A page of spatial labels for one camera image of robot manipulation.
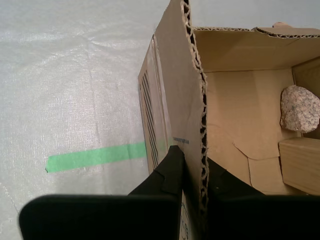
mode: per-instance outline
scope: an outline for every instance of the wooden block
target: wooden block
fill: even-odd
[[[320,195],[320,140],[294,137],[279,142],[283,182]]]

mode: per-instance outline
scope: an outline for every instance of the corrugated cardboard edge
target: corrugated cardboard edge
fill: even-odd
[[[192,55],[193,67],[201,75],[202,79],[202,99],[203,99],[203,112],[201,115],[201,129],[200,133],[202,136],[201,142],[201,182],[200,182],[200,199],[199,199],[199,211],[202,217],[202,231],[207,232],[207,209],[208,209],[208,182],[209,182],[209,165],[207,160],[207,80],[204,70],[201,66],[200,55],[197,49],[196,37],[191,26],[191,9],[189,0],[181,0],[181,11],[183,23],[185,25],[185,33],[189,42],[189,48]]]
[[[282,39],[308,39],[308,38],[320,38],[320,34],[279,34],[266,30],[267,28],[255,27],[252,31],[256,31],[263,34],[268,34],[270,37],[282,38]],[[285,32],[285,28],[276,28],[280,32]],[[297,28],[289,28],[291,31],[299,33]]]
[[[255,27],[253,29],[240,28],[240,27],[215,27],[215,26],[195,26],[192,28],[194,31],[231,31],[231,32],[259,32],[267,34],[270,37],[282,39],[307,39],[307,38],[320,38],[320,32],[315,28],[294,28],[290,27],[290,32],[296,34],[286,34],[286,28],[276,28],[270,30],[270,27]]]
[[[195,26],[192,29],[195,31],[240,31],[240,32],[251,32],[252,31],[247,28],[215,27],[215,26]]]

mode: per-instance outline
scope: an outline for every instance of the black stripes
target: black stripes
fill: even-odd
[[[142,88],[143,88],[143,98],[145,103],[145,112],[147,119],[147,128],[149,133],[149,142],[151,146],[151,158],[152,158],[152,167],[155,169],[158,164],[158,149],[157,149],[157,141],[155,134],[155,120],[152,111],[152,103],[150,98],[150,86],[148,81],[148,72],[145,71],[142,77]]]

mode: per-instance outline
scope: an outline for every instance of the granite rock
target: granite rock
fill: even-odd
[[[300,86],[289,86],[281,94],[281,121],[284,129],[309,133],[318,127],[320,99]]]

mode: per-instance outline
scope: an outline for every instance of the cardboard box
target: cardboard box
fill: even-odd
[[[178,145],[203,218],[207,156],[265,194],[295,194],[278,143],[301,134],[280,127],[281,92],[296,81],[320,97],[319,56],[318,29],[192,27],[189,0],[171,0],[138,76],[149,171]]]

